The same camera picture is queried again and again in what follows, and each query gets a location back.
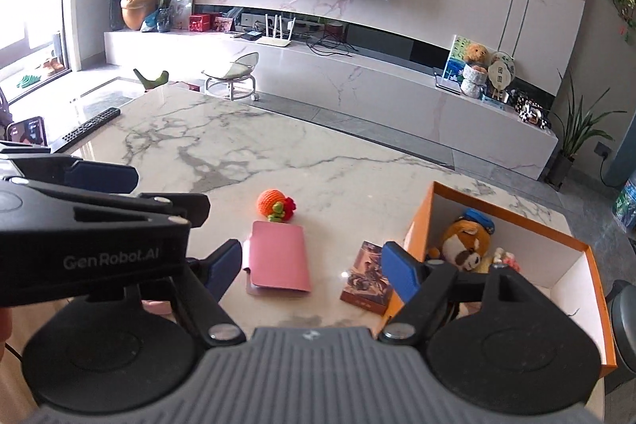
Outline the dark printed card box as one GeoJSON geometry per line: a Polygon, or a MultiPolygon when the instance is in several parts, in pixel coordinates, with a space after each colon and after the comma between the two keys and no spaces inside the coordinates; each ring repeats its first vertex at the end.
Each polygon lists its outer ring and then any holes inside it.
{"type": "Polygon", "coordinates": [[[345,275],[339,299],[365,311],[383,315],[392,295],[392,286],[382,270],[382,249],[363,241],[353,267],[345,275]]]}

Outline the red panda plush toy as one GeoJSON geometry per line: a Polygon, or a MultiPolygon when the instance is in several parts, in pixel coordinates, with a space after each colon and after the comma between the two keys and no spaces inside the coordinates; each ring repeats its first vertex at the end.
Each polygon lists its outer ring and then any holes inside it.
{"type": "Polygon", "coordinates": [[[428,259],[443,260],[461,271],[476,271],[491,246],[495,223],[485,214],[467,209],[448,226],[441,242],[427,251],[428,259]]]}

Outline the pink leather wallet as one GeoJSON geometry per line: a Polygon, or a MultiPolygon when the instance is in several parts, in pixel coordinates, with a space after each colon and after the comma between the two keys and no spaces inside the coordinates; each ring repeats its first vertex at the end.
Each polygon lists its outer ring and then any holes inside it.
{"type": "Polygon", "coordinates": [[[302,226],[255,221],[247,243],[250,295],[304,295],[312,290],[302,226]]]}

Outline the orange crochet fruit toy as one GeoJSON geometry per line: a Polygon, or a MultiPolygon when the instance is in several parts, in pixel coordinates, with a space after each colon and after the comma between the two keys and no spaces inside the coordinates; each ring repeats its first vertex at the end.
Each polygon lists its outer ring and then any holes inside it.
{"type": "Polygon", "coordinates": [[[271,223],[286,223],[292,219],[297,209],[295,201],[280,190],[264,190],[256,199],[259,213],[271,223]]]}

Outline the crochet flower bouquet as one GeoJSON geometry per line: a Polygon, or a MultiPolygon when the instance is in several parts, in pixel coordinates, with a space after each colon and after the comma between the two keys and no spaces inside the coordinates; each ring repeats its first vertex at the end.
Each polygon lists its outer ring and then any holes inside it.
{"type": "Polygon", "coordinates": [[[521,266],[518,264],[515,255],[503,248],[497,248],[494,253],[487,255],[477,267],[477,273],[487,273],[492,265],[508,266],[516,272],[521,271],[521,266]]]}

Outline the black remote control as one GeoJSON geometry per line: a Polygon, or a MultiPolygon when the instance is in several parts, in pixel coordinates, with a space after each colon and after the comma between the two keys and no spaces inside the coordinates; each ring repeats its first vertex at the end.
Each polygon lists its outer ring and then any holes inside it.
{"type": "Polygon", "coordinates": [[[90,137],[94,132],[116,120],[121,115],[119,108],[106,108],[93,116],[86,122],[82,123],[76,129],[71,130],[68,134],[64,134],[62,138],[57,139],[48,147],[53,153],[64,153],[73,146],[81,143],[84,139],[90,137]]]}

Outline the smartphone with lit screen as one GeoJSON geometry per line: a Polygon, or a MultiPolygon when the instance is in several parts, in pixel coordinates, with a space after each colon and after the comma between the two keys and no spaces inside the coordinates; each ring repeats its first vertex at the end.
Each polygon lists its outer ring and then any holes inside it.
{"type": "Polygon", "coordinates": [[[47,146],[47,134],[41,116],[33,116],[27,120],[10,123],[6,128],[6,136],[11,142],[47,146]]]}

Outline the bronze acorn shaped jar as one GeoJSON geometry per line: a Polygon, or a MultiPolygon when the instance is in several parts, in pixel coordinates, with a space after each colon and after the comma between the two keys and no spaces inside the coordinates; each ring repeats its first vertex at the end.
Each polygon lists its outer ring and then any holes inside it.
{"type": "Polygon", "coordinates": [[[157,0],[121,0],[120,6],[126,27],[137,31],[144,18],[155,11],[157,0]]]}

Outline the black white cow toy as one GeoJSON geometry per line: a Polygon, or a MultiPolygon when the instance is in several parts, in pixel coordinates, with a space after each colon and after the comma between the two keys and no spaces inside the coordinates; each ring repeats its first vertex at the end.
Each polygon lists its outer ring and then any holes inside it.
{"type": "Polygon", "coordinates": [[[515,103],[514,108],[516,113],[518,113],[518,118],[523,123],[536,126],[542,130],[551,128],[548,112],[539,103],[528,98],[520,98],[515,103]]]}

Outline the blue water bottle jug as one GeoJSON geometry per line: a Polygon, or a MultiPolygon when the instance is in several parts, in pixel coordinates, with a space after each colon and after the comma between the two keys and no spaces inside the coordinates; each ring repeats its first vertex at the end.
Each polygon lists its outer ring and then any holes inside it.
{"type": "Polygon", "coordinates": [[[619,193],[612,213],[618,224],[626,232],[634,232],[636,227],[636,171],[626,180],[619,193]]]}

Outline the potted long leaf plant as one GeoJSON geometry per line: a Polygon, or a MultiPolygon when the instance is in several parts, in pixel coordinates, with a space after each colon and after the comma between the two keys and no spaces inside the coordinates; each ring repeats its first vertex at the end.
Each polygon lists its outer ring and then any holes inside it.
{"type": "Polygon", "coordinates": [[[596,105],[606,97],[610,88],[606,88],[590,106],[586,106],[584,96],[578,96],[574,89],[574,79],[567,72],[559,77],[567,82],[567,114],[560,117],[554,111],[551,114],[558,120],[563,134],[560,139],[560,148],[556,154],[551,168],[545,177],[545,182],[555,190],[560,190],[565,178],[570,172],[574,160],[586,141],[593,138],[613,140],[611,134],[599,126],[610,115],[625,114],[624,110],[610,110],[603,113],[595,113],[596,105]]]}

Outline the blue landscape painting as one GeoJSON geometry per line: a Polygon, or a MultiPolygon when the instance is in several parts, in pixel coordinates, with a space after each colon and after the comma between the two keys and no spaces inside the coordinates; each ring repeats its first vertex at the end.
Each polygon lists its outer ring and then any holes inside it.
{"type": "Polygon", "coordinates": [[[441,76],[441,87],[454,94],[461,94],[460,85],[463,81],[462,72],[465,69],[465,54],[472,41],[461,35],[455,35],[450,54],[441,76]]]}

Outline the round paper fan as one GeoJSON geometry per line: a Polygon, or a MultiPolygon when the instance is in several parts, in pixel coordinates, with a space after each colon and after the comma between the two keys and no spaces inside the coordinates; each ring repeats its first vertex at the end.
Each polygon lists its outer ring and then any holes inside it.
{"type": "Polygon", "coordinates": [[[505,52],[492,53],[492,61],[488,67],[488,81],[492,85],[492,97],[506,102],[507,88],[515,78],[514,59],[505,52]]]}

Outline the brown teddy bear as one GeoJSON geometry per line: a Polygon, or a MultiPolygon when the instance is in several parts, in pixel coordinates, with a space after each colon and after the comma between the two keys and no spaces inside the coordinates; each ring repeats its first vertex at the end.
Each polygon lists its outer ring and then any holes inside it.
{"type": "Polygon", "coordinates": [[[486,67],[491,64],[491,54],[489,50],[480,43],[470,43],[463,51],[463,60],[466,64],[486,67]]]}

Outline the hanging green ivy plant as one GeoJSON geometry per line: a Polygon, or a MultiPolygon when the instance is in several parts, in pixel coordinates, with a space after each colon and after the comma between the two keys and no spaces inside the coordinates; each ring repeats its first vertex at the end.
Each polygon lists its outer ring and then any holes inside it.
{"type": "Polygon", "coordinates": [[[608,0],[612,3],[617,14],[622,20],[623,26],[620,31],[623,40],[632,45],[635,43],[635,0],[608,0]]]}

